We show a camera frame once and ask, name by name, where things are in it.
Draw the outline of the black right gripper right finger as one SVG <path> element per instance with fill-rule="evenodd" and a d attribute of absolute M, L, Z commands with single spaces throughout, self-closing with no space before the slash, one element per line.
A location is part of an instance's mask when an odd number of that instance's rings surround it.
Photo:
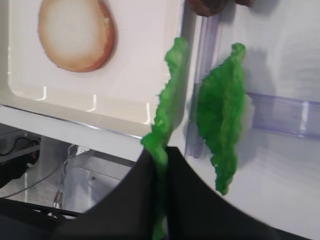
<path fill-rule="evenodd" d="M 177 147 L 166 147 L 166 214 L 170 240 L 318 240 L 303 232 L 267 224 L 219 196 L 195 172 Z"/>

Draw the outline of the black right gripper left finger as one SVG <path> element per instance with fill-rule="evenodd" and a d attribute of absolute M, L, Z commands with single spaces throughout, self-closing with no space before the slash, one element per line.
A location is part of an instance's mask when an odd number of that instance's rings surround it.
<path fill-rule="evenodd" d="M 97 205 L 62 224 L 52 240 L 150 240 L 156 205 L 156 167 L 146 150 Z"/>

